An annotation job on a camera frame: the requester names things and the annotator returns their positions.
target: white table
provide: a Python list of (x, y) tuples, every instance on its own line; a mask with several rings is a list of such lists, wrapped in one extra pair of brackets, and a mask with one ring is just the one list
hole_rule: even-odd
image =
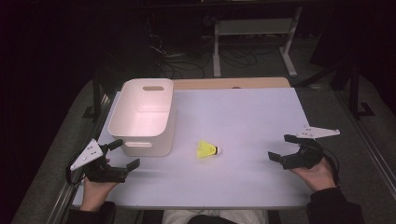
[[(308, 125), (294, 89), (175, 90), (174, 103), (172, 151), (162, 158), (140, 158), (140, 167), (113, 189), (109, 201), (139, 209), (282, 209), (307, 204), (311, 190), (267, 156), (268, 151), (286, 155), (298, 150), (283, 139)], [(106, 130), (108, 122), (99, 144), (114, 140)], [(223, 153), (197, 159), (199, 140), (221, 147)], [(114, 167), (136, 159), (121, 148), (107, 157)], [(82, 187), (73, 204), (81, 200)]]

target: person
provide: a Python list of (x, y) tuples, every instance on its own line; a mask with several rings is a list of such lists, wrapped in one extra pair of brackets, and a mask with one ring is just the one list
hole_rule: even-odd
[[(348, 202), (334, 180), (336, 174), (326, 158), (311, 169), (291, 170), (299, 176), (314, 193), (306, 207), (310, 224), (363, 224), (361, 207)], [(70, 209), (67, 224), (75, 223), (112, 223), (116, 214), (116, 205), (106, 202), (108, 193), (117, 183), (94, 183), (84, 180), (84, 196), (79, 210)], [(189, 224), (233, 224), (223, 217), (198, 215), (192, 217)]]

